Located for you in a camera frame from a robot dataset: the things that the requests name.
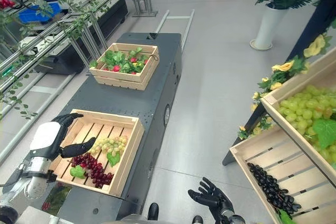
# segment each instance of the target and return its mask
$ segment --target green leaf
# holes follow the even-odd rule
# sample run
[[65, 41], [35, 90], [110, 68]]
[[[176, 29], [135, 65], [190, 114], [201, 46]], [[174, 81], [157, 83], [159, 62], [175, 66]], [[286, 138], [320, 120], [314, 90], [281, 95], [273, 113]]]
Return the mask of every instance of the green leaf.
[[110, 165], [113, 167], [114, 165], [116, 165], [117, 163], [119, 163], [119, 161], [120, 161], [120, 153], [117, 152], [116, 155], [113, 157], [112, 153], [109, 152], [106, 155], [106, 158], [109, 161]]
[[279, 212], [280, 212], [279, 216], [283, 224], [296, 224], [294, 221], [290, 219], [289, 215], [285, 211], [280, 209]]
[[336, 140], [336, 121], [330, 119], [318, 119], [313, 124], [322, 149], [327, 148]]
[[72, 177], [85, 178], [84, 173], [85, 170], [82, 167], [80, 167], [80, 165], [77, 165], [76, 167], [72, 167], [70, 169], [70, 175]]

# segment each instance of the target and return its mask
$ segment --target artificial flower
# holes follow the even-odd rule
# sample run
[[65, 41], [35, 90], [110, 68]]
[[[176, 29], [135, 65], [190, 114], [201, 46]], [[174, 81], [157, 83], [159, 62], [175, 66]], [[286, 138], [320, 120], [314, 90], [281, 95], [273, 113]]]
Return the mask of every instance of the artificial flower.
[[305, 64], [304, 64], [304, 66], [305, 66], [305, 70], [303, 70], [303, 71], [301, 71], [301, 73], [303, 73], [303, 74], [306, 74], [306, 73], [308, 73], [308, 70], [309, 70], [309, 68], [310, 68], [310, 63], [309, 62], [306, 62]]
[[322, 34], [317, 36], [317, 38], [310, 43], [309, 47], [303, 50], [303, 55], [306, 58], [309, 58], [311, 56], [318, 55], [323, 47], [325, 47], [326, 41], [324, 40], [324, 37]]
[[272, 121], [273, 121], [272, 118], [270, 117], [266, 118], [266, 123], [271, 123]]
[[253, 104], [251, 105], [251, 111], [255, 111], [257, 107], [258, 107], [258, 105], [255, 104], [255, 103], [253, 103]]
[[276, 82], [276, 83], [271, 85], [271, 90], [278, 89], [281, 86], [282, 86], [282, 84], [280, 82]]
[[294, 60], [292, 60], [290, 62], [286, 62], [283, 65], [274, 65], [272, 67], [272, 71], [280, 70], [282, 72], [286, 72], [293, 66], [293, 64], [294, 64]]
[[252, 96], [252, 99], [253, 100], [256, 100], [259, 96], [259, 92], [254, 92], [253, 96]]
[[255, 135], [259, 135], [261, 133], [261, 128], [259, 128], [259, 127], [255, 127], [254, 129], [253, 129], [253, 134], [255, 134]]

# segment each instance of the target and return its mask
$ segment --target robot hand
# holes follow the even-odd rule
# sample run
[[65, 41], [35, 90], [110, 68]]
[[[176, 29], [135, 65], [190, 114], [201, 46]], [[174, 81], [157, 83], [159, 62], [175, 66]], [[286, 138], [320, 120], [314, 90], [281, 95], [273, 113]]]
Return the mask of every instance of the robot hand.
[[235, 215], [232, 202], [225, 193], [207, 178], [203, 177], [203, 181], [199, 183], [202, 187], [198, 188], [201, 193], [190, 189], [188, 194], [194, 201], [209, 206], [216, 224], [245, 224], [241, 216]]
[[47, 183], [56, 180], [49, 167], [58, 155], [74, 157], [91, 149], [95, 137], [82, 144], [60, 147], [68, 127], [81, 117], [83, 115], [77, 113], [61, 115], [39, 126], [30, 145], [30, 160], [20, 164], [12, 182], [2, 185], [15, 184], [9, 192], [0, 196], [0, 223], [15, 223], [31, 202], [44, 195]]

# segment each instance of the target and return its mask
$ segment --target artificial grape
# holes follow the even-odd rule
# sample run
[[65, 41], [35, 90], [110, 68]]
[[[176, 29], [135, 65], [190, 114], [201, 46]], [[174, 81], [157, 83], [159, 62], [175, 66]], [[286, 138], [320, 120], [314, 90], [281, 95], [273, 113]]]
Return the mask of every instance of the artificial grape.
[[311, 110], [304, 110], [302, 117], [306, 120], [311, 119], [313, 117], [313, 112]]

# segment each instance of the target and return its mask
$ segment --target wheel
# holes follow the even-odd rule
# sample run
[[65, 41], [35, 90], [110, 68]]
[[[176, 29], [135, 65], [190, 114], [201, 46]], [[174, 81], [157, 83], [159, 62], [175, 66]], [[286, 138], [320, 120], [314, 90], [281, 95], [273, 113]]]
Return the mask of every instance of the wheel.
[[193, 224], [203, 224], [203, 219], [201, 216], [196, 215], [193, 219]]
[[148, 210], [148, 220], [158, 220], [159, 218], [159, 206], [157, 203], [152, 203]]

